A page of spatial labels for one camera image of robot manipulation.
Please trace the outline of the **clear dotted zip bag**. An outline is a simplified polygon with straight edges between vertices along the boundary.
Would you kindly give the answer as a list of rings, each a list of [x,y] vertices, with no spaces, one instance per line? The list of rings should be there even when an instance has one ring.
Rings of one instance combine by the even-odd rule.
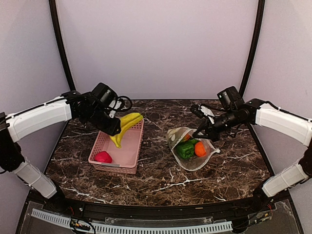
[[[194,138],[195,129],[178,127],[166,133],[166,140],[177,163],[186,171],[197,171],[204,167],[211,156],[220,153],[211,141]]]

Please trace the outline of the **orange toy fruit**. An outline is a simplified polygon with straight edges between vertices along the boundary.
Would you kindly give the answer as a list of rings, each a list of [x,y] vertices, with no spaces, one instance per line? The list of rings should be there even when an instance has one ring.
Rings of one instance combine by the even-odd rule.
[[[197,157],[204,157],[207,155],[206,149],[201,141],[195,144],[195,155]]]

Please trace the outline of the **orange green toy mango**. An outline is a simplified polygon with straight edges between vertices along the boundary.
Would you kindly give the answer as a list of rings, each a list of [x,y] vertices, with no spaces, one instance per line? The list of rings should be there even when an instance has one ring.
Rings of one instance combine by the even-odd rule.
[[[183,141],[183,142],[188,141],[190,138],[191,138],[191,135],[186,134],[186,135],[183,137],[182,141]]]

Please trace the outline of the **yellow toy banana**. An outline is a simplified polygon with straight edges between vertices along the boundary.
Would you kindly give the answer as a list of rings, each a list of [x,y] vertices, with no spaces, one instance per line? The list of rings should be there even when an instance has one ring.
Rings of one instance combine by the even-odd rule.
[[[143,119],[140,113],[130,113],[120,118],[121,132],[115,136],[110,136],[110,140],[117,148],[121,148],[121,141],[124,134]]]

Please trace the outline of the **pink plastic basket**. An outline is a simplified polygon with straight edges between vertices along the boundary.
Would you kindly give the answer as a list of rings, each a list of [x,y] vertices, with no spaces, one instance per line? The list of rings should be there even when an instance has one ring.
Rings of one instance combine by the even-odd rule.
[[[143,139],[144,120],[131,127],[123,136],[121,148],[117,148],[111,141],[110,136],[104,132],[99,132],[92,147],[88,162],[96,170],[114,173],[135,174],[141,143]],[[106,151],[112,158],[111,163],[95,161],[95,156]]]

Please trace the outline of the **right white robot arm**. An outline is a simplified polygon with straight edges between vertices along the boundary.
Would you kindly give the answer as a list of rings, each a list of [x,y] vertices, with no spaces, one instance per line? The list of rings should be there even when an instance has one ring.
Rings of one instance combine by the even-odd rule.
[[[295,115],[304,118],[312,118],[312,96],[303,92],[301,95],[294,93],[286,93],[288,95],[275,96],[268,95],[273,105],[278,109],[286,110]],[[191,101],[190,111],[194,114],[194,121],[191,124],[195,126],[196,130],[204,122],[211,122],[208,120],[209,116],[198,118],[193,112],[199,106],[210,106],[216,110],[210,109],[218,118],[219,115],[228,113],[223,111],[223,105],[216,100],[194,100]],[[271,177],[279,174],[285,168],[291,167],[294,163],[304,157],[304,152],[308,146],[302,144],[297,139],[290,135],[281,133],[273,128],[265,126],[253,125],[250,122],[242,122],[232,126],[233,128],[224,129],[219,132],[219,141],[211,141],[211,143],[219,148],[220,154],[211,157],[208,162],[207,170],[204,172],[211,172],[213,176],[218,179],[225,179],[217,185],[216,179],[213,179],[211,185],[213,189],[208,189],[211,192],[211,198],[217,202],[217,198],[221,201],[238,202],[239,199],[250,199],[249,204],[241,205],[241,209],[251,209],[258,212],[263,207],[267,207],[267,203],[273,199],[268,197],[264,192],[261,192],[263,183],[266,183]]]

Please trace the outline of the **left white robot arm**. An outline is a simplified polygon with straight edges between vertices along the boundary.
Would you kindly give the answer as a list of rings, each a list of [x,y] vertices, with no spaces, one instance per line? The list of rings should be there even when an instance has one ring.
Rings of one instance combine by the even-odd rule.
[[[57,212],[63,213],[69,208],[63,191],[30,161],[30,157],[23,154],[19,143],[72,119],[89,123],[113,136],[120,132],[120,120],[115,114],[123,107],[120,98],[108,91],[99,96],[93,92],[80,94],[71,91],[21,112],[1,113],[0,167],[36,190]]]

